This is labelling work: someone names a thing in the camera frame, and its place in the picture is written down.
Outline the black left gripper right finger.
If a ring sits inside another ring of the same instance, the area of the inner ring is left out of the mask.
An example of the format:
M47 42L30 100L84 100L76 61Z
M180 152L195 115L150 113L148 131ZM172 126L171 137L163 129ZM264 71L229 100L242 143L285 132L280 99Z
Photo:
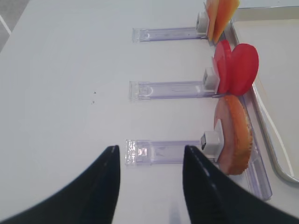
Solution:
M297 224L291 216L233 182L195 146L187 145L183 191L192 224Z

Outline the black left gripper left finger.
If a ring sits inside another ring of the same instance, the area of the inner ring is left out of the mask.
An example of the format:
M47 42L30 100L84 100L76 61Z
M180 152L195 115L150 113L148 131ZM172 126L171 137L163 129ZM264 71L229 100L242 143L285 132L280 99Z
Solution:
M121 182L120 149L107 147L74 181L4 224L110 224Z

